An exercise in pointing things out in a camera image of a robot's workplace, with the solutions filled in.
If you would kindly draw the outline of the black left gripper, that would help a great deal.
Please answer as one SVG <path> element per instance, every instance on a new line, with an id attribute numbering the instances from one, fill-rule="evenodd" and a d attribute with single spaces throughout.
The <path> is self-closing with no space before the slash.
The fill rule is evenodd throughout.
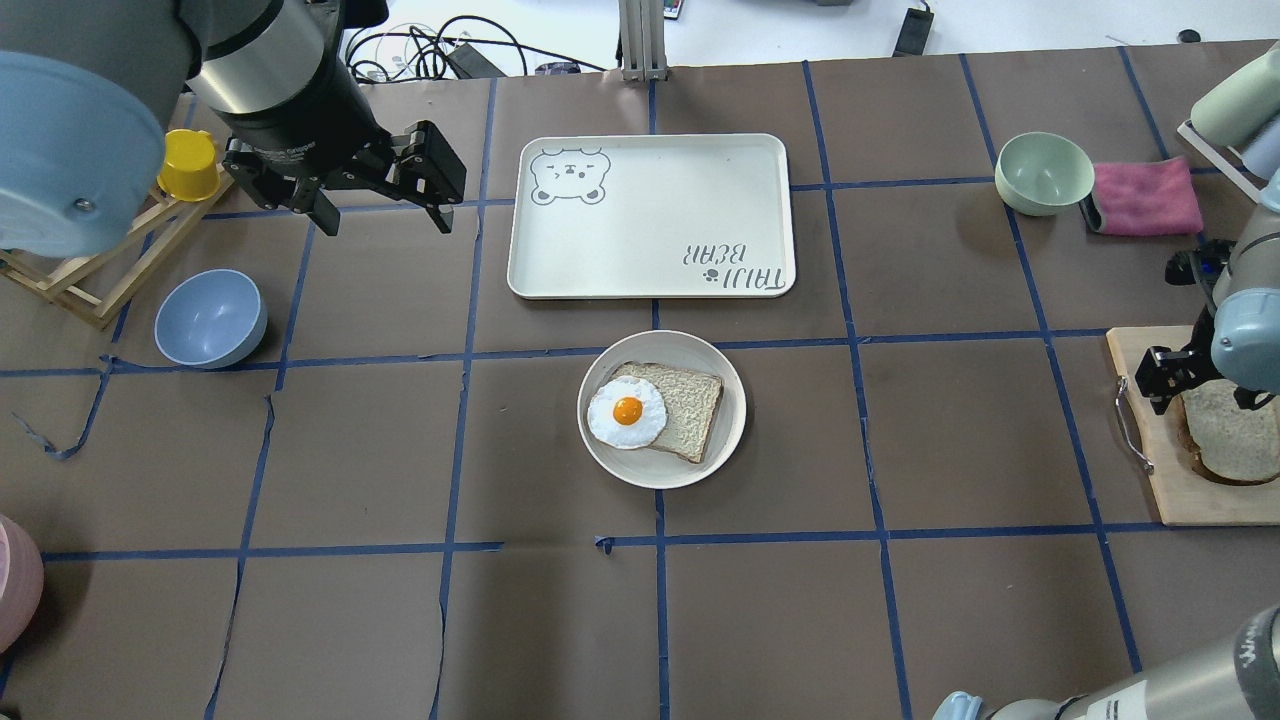
<path id="1" fill-rule="evenodd" d="M 300 211 L 335 237 L 340 213 L 325 190 L 367 190 L 417 204 L 443 234 L 453 231 L 467 177 L 458 154 L 435 123 L 419 120 L 406 129 L 398 158 L 346 70 L 317 70 L 284 102 L 225 110 L 221 119 L 230 129 L 223 165 L 261 209 Z"/>

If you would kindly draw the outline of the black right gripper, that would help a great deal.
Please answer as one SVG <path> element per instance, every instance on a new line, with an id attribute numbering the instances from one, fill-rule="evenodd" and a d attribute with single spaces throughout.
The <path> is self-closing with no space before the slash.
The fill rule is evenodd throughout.
<path id="1" fill-rule="evenodd" d="M 1222 379 L 1208 351 L 1151 346 L 1135 370 L 1135 384 L 1156 415 L 1165 415 L 1179 395 Z"/>

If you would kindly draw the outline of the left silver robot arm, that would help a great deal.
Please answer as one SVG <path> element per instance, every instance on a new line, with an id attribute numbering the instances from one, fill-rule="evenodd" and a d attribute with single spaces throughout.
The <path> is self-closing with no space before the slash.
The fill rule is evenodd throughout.
<path id="1" fill-rule="evenodd" d="M 463 163 L 429 120 L 384 129 L 339 59 L 346 31 L 388 15 L 384 1 L 3 3 L 3 247 L 116 247 L 184 90 L 230 129 L 223 165 L 257 206 L 334 236 L 326 192 L 367 190 L 451 232 Z"/>

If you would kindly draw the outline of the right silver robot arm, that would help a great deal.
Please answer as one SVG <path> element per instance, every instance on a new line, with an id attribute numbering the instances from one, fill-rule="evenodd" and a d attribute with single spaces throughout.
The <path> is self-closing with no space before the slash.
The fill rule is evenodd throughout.
<path id="1" fill-rule="evenodd" d="M 1211 380 L 1235 386 L 1242 410 L 1260 410 L 1279 392 L 1279 178 L 1260 200 L 1240 237 L 1176 252 L 1170 284 L 1193 284 L 1204 307 L 1179 350 L 1152 346 L 1135 372 L 1137 388 L 1162 415 L 1179 395 Z"/>

